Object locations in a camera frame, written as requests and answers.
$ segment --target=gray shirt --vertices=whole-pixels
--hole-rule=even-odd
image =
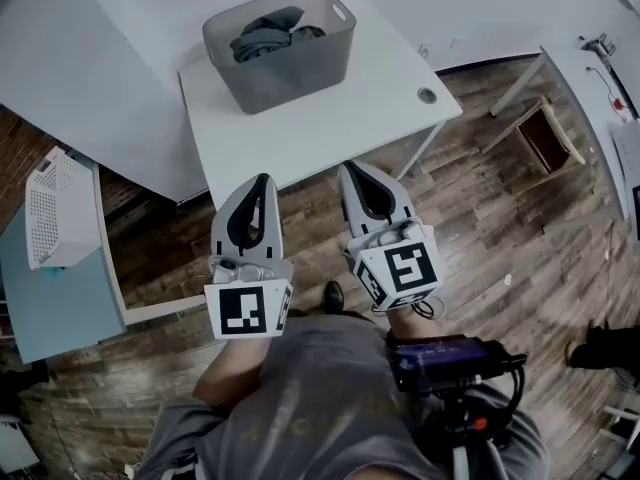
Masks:
[[[260,388],[229,414],[193,400],[162,410],[136,478],[171,478],[167,470],[189,469],[194,460],[208,480],[335,480],[370,466],[452,478],[411,437],[439,401],[416,407],[399,393],[385,347],[382,331],[364,320],[289,319],[271,343]],[[469,394],[495,406],[508,402],[489,385]],[[516,411],[509,432],[500,452],[491,444],[469,451],[471,478],[547,478],[547,452],[532,420]]]

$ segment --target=wooden chair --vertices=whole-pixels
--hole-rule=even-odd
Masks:
[[[540,98],[480,152],[486,153],[512,133],[524,145],[543,175],[541,179],[517,190],[516,195],[587,163],[562,129],[546,97]]]

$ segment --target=electrical outlet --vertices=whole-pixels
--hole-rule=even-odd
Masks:
[[[429,48],[431,48],[432,43],[420,43],[420,46],[418,47],[418,54],[420,54],[420,57],[422,57],[424,60],[427,60],[427,57],[429,56]]]

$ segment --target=gray storage bin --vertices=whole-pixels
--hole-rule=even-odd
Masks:
[[[326,33],[237,63],[229,46],[253,20],[284,7],[304,10],[296,28]],[[202,26],[209,58],[247,114],[282,105],[344,80],[356,19],[340,0],[254,0],[209,18]]]

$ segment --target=white wire basket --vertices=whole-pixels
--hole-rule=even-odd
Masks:
[[[71,267],[100,247],[93,173],[53,148],[27,178],[29,267]]]

